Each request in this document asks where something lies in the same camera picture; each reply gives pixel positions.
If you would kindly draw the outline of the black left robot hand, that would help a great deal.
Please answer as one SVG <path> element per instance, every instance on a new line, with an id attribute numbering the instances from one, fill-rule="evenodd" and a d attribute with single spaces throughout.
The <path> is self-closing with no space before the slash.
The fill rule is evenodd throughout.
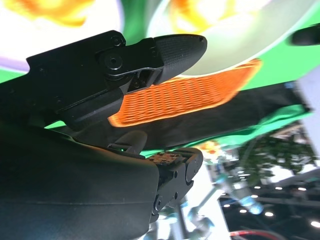
<path id="1" fill-rule="evenodd" d="M 320 24 L 301 28 L 290 36 L 290 43 L 295 46 L 316 46 L 320 44 Z"/>

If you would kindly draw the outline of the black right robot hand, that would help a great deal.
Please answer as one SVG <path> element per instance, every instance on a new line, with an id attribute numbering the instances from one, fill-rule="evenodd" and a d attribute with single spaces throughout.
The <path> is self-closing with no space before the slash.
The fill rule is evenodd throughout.
<path id="1" fill-rule="evenodd" d="M 48 126 L 101 122 L 125 95 L 183 73 L 206 50 L 201 35 L 127 45 L 111 30 L 27 58 L 29 72 L 0 85 L 1 239 L 134 240 L 178 205 L 202 166 L 200 150 L 145 158 L 143 131 L 99 147 Z"/>

